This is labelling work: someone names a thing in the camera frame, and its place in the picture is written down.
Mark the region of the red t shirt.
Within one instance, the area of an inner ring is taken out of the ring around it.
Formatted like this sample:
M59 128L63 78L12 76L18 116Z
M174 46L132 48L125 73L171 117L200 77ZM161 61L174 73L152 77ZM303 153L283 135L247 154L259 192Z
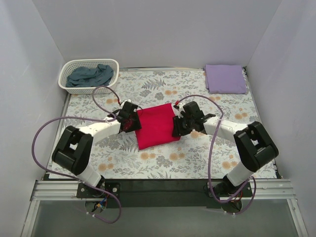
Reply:
M136 130L139 150L180 140L173 137L175 113L170 103L137 111L141 129Z

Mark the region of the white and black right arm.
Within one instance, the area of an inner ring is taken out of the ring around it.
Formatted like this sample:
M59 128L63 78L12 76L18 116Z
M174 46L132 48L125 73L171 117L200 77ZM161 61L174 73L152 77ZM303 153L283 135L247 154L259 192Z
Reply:
M241 192L249 178L279 155L278 148L264 126L255 121L251 124L231 122L214 114L205 114L195 101L173 106L174 137L188 135L193 130L214 138L234 142L239 163L215 186L209 186L215 196L230 196Z

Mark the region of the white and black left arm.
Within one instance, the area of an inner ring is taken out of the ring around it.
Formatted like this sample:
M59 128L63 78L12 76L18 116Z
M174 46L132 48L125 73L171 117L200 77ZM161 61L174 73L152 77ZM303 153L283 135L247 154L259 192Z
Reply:
M52 153L52 161L82 181L104 190L104 177L88 164L92 146L109 136L139 130L141 123L137 109L138 105L124 101L115 111L114 120L108 115L103 122L80 128L67 126Z

